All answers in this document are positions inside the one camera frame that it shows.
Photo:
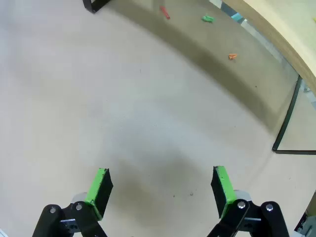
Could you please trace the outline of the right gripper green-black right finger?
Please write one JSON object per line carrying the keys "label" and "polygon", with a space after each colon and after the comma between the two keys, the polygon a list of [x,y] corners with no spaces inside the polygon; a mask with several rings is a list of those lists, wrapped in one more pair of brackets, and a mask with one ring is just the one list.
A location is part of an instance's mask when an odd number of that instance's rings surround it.
{"label": "right gripper green-black right finger", "polygon": [[239,231],[252,237],[287,237],[289,232],[278,203],[255,205],[249,193],[234,190],[224,166],[213,167],[211,181],[220,221],[210,237],[234,237]]}

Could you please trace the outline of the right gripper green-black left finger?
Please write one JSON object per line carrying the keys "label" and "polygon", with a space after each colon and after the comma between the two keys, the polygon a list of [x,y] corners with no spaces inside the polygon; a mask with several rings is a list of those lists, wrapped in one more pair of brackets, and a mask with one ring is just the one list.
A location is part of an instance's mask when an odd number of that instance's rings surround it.
{"label": "right gripper green-black left finger", "polygon": [[113,188],[110,171],[100,168],[84,200],[61,208],[56,204],[44,207],[39,217],[34,237],[105,237],[99,222],[103,219]]}

